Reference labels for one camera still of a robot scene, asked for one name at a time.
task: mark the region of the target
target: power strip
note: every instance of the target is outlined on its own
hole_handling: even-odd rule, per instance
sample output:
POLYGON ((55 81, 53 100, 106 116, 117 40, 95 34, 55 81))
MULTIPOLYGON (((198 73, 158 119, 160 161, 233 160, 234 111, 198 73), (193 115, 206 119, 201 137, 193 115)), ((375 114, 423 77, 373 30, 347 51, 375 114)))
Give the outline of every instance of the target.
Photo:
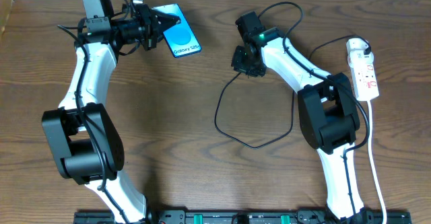
POLYGON ((374 55, 372 52, 364 54, 367 48, 367 43, 359 38, 347 42, 347 61, 352 71, 355 96, 359 101, 372 100, 378 96, 374 55))

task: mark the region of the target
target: blue circle on box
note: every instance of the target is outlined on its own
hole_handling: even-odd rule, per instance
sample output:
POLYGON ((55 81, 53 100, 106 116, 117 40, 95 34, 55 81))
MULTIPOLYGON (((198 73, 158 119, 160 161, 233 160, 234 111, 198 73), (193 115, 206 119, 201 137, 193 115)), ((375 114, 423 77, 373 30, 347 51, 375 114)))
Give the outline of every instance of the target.
POLYGON ((191 40, 189 31, 186 30, 182 24, 175 25, 166 32, 169 34, 169 38, 171 38, 172 42, 177 45, 186 45, 191 40))

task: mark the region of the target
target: wooden tabletop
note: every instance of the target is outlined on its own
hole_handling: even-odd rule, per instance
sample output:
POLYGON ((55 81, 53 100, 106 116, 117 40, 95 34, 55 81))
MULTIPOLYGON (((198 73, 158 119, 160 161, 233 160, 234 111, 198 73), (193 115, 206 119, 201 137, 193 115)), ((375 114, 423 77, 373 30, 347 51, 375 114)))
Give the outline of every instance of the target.
MULTIPOLYGON (((116 8, 120 1, 113 0, 116 8)), ((222 136, 213 115, 230 63, 242 41, 235 20, 286 0, 146 0, 178 3, 202 52, 175 59, 165 42, 121 57, 106 109, 125 148, 125 169, 157 207, 286 210, 324 207, 325 177, 304 140, 295 107, 292 133, 260 150, 222 136)), ((374 159, 389 210, 429 223, 431 207, 431 0, 287 0, 306 16, 293 31, 307 55, 326 41, 358 34, 370 41, 380 97, 373 100, 374 159)), ((60 177, 40 119, 65 96, 76 64, 73 41, 56 28, 84 17, 81 0, 15 0, 0 45, 0 217, 4 223, 70 223, 80 209, 106 205, 84 186, 60 177)), ((298 19, 289 6, 263 16, 287 30, 298 19)), ((350 74, 344 42, 322 48, 313 63, 350 74)), ((241 75, 226 90, 220 128, 254 145, 285 132, 291 88, 268 70, 241 75)), ((357 137, 362 139, 362 127, 357 137)), ((366 147, 355 151, 360 196, 380 209, 366 147)))

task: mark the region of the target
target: white cable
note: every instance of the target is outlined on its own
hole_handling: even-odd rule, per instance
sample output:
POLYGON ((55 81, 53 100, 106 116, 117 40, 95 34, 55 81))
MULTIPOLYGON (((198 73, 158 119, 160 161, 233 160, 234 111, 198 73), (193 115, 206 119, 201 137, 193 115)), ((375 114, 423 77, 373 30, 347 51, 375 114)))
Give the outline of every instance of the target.
POLYGON ((383 212, 382 224, 386 224, 386 221, 387 221, 386 206, 385 206, 385 202, 383 201, 383 195, 382 195, 382 191, 380 190, 380 184, 378 184, 376 166, 374 165, 374 159, 372 158, 372 109, 371 109, 372 107, 371 107, 371 101, 368 100, 366 103, 368 105, 368 121, 370 122, 370 136, 368 137, 368 156, 370 157, 372 177, 374 178, 374 183, 376 184, 378 200, 380 201, 380 205, 382 207, 382 212, 383 212))

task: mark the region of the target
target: wood grain surface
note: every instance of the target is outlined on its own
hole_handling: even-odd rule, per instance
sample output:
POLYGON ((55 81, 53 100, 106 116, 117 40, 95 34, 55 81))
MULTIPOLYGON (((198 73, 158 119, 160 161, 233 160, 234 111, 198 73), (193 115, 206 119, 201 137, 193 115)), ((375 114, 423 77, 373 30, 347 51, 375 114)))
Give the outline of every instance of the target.
MULTIPOLYGON (((113 0, 119 7, 119 0, 113 0)), ((120 58, 106 108, 125 148, 125 169, 157 207, 286 210, 323 207, 327 190, 317 152, 295 108, 290 136, 251 150, 219 134, 213 114, 234 75, 232 53, 243 13, 285 0, 146 0, 178 3, 202 52, 174 59, 164 42, 120 58)), ((306 16, 292 41, 303 54, 346 34, 370 41, 380 97, 374 105, 374 157, 388 209, 429 223, 431 207, 431 0, 288 0, 306 16)), ((0 45, 0 220, 70 223, 80 209, 107 209, 84 186, 60 177, 42 131, 45 110, 65 96, 76 64, 72 39, 57 24, 76 25, 81 0, 15 0, 0 45)), ((276 7, 263 23, 287 30, 299 13, 276 7)), ((313 62, 350 74, 343 42, 313 62)), ((292 90, 273 71, 241 75, 225 93, 220 128, 252 144, 289 127, 292 90)), ((357 134, 364 136, 361 128, 357 134)), ((380 209, 366 148, 355 152, 360 196, 380 209)))

